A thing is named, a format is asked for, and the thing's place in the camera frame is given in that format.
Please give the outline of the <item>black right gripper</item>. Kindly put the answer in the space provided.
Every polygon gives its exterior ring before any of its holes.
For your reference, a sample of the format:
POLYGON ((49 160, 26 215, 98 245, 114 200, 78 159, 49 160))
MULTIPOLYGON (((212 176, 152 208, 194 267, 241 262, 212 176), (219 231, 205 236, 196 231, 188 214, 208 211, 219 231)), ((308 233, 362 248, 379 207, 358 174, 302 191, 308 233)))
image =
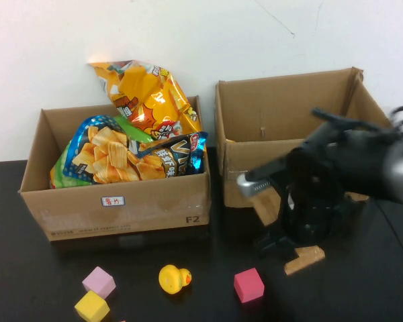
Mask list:
MULTIPOLYGON (((285 158, 290 177, 288 196, 294 205, 282 219, 285 232, 298 244, 318 244, 339 228, 348 198, 333 165, 317 152, 295 148, 285 158)), ((268 231, 254 241, 260 258, 278 255, 285 263, 299 257, 284 233, 268 231)))

